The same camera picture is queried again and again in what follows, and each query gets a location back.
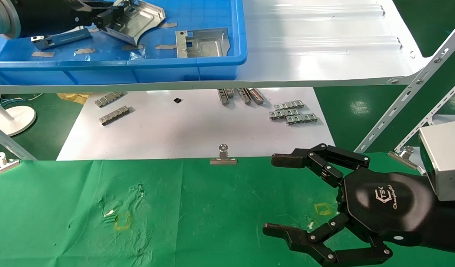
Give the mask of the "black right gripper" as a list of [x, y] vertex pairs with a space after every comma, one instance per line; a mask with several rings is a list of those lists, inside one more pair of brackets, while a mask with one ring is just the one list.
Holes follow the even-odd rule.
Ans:
[[[392, 257], [383, 241], [455, 253], [455, 201], [440, 201], [425, 177], [357, 169], [344, 178], [342, 197], [351, 220], [341, 213], [311, 233], [265, 223], [263, 233], [323, 267], [381, 265]], [[333, 251], [324, 244], [350, 222], [370, 247]]]

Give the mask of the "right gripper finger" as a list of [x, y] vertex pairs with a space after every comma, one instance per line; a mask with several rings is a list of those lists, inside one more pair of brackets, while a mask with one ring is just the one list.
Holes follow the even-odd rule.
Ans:
[[308, 168], [327, 184], [337, 188], [342, 186], [344, 174], [335, 165], [352, 170], [368, 168], [370, 159], [332, 145], [319, 144], [310, 149], [296, 148], [291, 154], [273, 154], [271, 164], [282, 168]]

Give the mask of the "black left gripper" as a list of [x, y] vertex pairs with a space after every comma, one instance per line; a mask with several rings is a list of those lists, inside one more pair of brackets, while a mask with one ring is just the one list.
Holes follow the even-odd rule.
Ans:
[[105, 0], [19, 0], [18, 38], [54, 35], [92, 22], [104, 29], [124, 11], [123, 6]]

